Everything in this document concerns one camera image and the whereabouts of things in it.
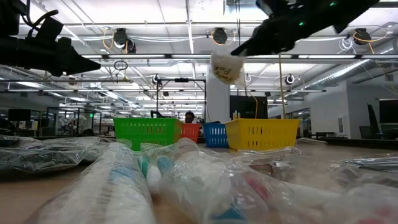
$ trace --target green basket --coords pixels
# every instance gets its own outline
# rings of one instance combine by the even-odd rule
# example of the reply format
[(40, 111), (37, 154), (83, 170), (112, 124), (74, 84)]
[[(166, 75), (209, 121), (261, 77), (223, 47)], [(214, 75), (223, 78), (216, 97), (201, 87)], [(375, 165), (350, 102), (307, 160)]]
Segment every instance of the green basket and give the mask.
[(140, 151), (141, 143), (166, 146), (181, 136), (182, 122), (175, 118), (113, 118), (116, 139), (131, 141), (131, 149)]

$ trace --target yellow basket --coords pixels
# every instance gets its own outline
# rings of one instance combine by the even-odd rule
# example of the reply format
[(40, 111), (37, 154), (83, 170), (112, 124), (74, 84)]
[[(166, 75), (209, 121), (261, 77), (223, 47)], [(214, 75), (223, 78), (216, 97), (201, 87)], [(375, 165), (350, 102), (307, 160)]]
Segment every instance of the yellow basket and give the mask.
[(299, 119), (236, 119), (225, 123), (233, 149), (268, 150), (294, 146)]

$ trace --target blue basket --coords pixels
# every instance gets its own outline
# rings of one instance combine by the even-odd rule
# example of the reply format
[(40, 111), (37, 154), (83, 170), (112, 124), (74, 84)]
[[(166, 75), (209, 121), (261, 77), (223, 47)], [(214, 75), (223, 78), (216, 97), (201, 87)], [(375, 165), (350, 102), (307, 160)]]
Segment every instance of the blue basket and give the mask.
[(228, 147), (225, 124), (204, 124), (207, 147)]

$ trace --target desk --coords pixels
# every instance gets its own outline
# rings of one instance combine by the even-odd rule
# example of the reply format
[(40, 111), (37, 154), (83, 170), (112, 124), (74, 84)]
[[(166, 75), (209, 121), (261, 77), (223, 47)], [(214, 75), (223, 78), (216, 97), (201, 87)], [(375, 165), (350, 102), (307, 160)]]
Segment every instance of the desk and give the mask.
[[(305, 154), (329, 160), (392, 152), (382, 149), (327, 145), (299, 145), (298, 148)], [(215, 149), (215, 151), (224, 151), (224, 149)], [(23, 223), (36, 209), (72, 182), (85, 168), (86, 166), (77, 166), (56, 175), (0, 182), (0, 217), (2, 224)], [(158, 224), (193, 223), (182, 212), (161, 198), (153, 198), (153, 201)], [(276, 213), (270, 214), (270, 223), (279, 223)]]

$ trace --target red basket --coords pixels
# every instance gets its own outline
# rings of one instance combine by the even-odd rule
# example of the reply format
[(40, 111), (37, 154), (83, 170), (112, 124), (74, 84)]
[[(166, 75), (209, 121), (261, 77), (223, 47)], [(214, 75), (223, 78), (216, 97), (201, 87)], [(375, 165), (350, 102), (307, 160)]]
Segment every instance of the red basket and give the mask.
[(181, 138), (189, 138), (198, 142), (199, 129), (201, 124), (183, 124)]

